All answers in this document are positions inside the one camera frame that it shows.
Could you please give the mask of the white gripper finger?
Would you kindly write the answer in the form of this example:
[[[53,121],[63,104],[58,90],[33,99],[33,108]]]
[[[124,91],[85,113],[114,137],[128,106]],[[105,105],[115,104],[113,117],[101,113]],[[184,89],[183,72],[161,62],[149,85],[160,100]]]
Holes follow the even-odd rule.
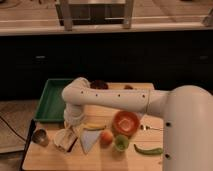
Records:
[[[74,130],[73,126],[69,126],[69,130],[71,131],[71,139],[72,139],[72,143],[70,145],[70,148],[68,150],[68,152],[71,152],[75,143],[77,142],[78,140],[78,134],[76,133],[76,131]]]
[[[68,151],[71,145],[71,132],[68,129],[61,129],[56,132],[53,141],[57,147]]]

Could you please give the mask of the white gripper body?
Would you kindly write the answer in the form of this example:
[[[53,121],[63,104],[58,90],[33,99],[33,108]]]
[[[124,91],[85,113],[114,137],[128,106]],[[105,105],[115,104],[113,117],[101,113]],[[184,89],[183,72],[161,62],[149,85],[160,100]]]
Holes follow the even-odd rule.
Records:
[[[82,123],[84,116],[83,106],[67,104],[64,109],[64,125],[78,126]]]

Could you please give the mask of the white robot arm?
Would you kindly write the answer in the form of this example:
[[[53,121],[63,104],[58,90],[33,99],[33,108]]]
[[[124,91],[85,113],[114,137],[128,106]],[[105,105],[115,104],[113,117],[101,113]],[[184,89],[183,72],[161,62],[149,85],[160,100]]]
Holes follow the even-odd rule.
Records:
[[[185,85],[171,91],[92,89],[79,77],[61,93],[64,119],[77,126],[86,105],[149,114],[164,121],[162,171],[213,171],[213,94]]]

